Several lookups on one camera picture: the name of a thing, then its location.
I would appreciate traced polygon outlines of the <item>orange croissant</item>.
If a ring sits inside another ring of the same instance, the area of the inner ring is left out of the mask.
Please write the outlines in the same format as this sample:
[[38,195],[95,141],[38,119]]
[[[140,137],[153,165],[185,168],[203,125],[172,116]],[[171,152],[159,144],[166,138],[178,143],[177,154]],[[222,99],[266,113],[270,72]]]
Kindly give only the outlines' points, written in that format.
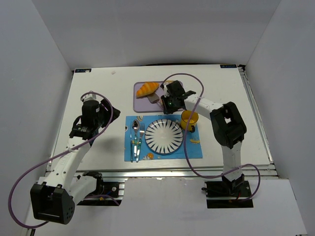
[[140,89],[136,92],[136,97],[144,97],[155,93],[159,88],[159,83],[157,82],[145,82]]

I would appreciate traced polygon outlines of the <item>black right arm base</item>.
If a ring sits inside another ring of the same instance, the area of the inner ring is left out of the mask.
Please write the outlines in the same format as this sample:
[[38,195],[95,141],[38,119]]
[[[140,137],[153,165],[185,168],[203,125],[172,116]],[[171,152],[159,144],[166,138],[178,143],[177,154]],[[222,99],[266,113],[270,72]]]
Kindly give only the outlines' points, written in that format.
[[208,181],[201,191],[206,196],[208,209],[253,208],[252,195],[248,181],[238,186],[233,192],[222,181]]

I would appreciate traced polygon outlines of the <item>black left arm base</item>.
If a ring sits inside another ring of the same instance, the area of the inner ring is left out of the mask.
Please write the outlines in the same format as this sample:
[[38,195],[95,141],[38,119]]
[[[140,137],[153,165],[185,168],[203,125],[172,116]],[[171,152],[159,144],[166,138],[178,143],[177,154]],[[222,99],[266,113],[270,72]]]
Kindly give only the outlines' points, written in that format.
[[78,203],[79,206],[119,206],[123,194],[123,183],[114,180],[104,180],[101,173],[96,171],[84,172],[77,176],[77,180],[83,177],[93,177],[96,179],[96,189],[87,195],[87,199],[83,199]]

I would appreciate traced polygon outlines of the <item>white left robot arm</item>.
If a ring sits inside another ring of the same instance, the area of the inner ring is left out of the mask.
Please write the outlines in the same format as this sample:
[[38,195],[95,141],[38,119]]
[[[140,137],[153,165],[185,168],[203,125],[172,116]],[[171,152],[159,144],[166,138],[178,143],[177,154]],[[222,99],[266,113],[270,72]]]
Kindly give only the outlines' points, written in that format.
[[75,207],[87,196],[101,195],[102,174],[85,172],[74,181],[84,156],[90,150],[99,134],[120,115],[120,111],[105,99],[85,98],[82,113],[73,123],[66,145],[56,166],[41,184],[34,184],[30,190],[33,216],[37,220],[68,224],[73,217]]

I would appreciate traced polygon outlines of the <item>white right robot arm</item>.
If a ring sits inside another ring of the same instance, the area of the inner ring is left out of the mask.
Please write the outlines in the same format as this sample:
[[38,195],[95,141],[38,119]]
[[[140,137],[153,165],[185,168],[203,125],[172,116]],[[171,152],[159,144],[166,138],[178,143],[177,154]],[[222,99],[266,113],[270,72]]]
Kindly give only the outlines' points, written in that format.
[[247,132],[241,114],[233,102],[213,102],[196,92],[185,91],[179,81],[161,84],[163,113],[172,114],[180,109],[196,112],[210,120],[216,141],[221,145],[223,173],[221,180],[229,193],[234,193],[245,181],[241,165],[241,146]]

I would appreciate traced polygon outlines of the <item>lilac plastic tray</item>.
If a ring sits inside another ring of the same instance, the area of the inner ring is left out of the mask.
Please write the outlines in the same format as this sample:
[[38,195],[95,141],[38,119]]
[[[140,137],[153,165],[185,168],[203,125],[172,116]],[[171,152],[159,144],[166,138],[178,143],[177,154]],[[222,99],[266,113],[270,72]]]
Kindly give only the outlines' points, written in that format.
[[147,97],[136,97],[136,92],[142,87],[143,84],[144,82],[136,82],[133,85],[133,110],[137,113],[163,112],[163,107],[159,102],[151,103]]

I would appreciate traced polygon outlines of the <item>yellow mug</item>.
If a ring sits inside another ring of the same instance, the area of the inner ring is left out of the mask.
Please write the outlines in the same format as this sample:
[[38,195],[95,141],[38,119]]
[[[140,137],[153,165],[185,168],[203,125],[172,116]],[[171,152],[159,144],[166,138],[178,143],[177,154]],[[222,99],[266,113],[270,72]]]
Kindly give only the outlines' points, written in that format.
[[199,119],[198,113],[185,110],[181,114],[180,127],[183,130],[186,129],[190,133],[193,133],[196,130],[196,124],[198,122],[198,119]]

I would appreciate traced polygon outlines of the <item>blue striped white plate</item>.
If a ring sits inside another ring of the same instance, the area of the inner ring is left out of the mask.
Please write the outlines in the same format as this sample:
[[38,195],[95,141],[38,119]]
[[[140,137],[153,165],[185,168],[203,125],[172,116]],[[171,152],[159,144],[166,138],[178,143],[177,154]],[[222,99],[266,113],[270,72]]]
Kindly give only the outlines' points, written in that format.
[[176,152],[183,142],[181,127],[173,120],[158,119],[150,123],[145,131],[148,148],[161,155]]

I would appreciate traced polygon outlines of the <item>left blue corner label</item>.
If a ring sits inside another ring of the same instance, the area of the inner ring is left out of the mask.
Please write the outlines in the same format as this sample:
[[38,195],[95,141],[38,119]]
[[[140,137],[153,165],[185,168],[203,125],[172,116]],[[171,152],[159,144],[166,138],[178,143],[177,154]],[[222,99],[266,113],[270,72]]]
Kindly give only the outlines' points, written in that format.
[[75,73],[90,73],[91,71],[91,68],[80,68],[74,70]]

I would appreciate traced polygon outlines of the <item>blue corner label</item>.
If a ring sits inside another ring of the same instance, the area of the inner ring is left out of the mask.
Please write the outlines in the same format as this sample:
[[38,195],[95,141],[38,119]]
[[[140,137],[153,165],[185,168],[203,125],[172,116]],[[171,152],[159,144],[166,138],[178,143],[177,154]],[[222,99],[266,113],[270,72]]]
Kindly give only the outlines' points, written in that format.
[[75,73],[90,73],[91,71],[91,68],[80,68],[74,70]]
[[228,68],[237,68],[235,64],[220,64],[220,68],[228,69]]

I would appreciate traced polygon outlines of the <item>right blue corner label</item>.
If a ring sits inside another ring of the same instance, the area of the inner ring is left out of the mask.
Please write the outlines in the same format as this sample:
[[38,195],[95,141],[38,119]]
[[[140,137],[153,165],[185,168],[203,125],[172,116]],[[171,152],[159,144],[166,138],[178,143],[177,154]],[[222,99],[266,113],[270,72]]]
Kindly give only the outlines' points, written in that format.
[[235,64],[220,64],[220,68],[228,69],[228,68],[237,68]]

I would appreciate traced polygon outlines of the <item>aluminium table frame rail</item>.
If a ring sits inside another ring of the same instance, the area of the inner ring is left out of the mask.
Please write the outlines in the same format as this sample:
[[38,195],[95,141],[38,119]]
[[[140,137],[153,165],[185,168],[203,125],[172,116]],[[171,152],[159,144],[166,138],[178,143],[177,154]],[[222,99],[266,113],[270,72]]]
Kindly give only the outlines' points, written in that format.
[[81,114],[80,96],[95,91],[110,100],[121,111],[106,131],[94,142],[82,160],[78,173],[102,172],[105,177],[192,177],[186,160],[124,160],[126,149],[125,120],[135,115],[133,88],[138,82],[179,80],[185,90],[193,90],[214,102],[234,102],[246,124],[247,133],[242,143],[241,161],[246,178],[277,179],[257,106],[245,72],[241,67],[221,68],[219,65],[168,65],[94,68],[90,72],[76,70],[63,115],[54,154],[64,151],[74,120]]

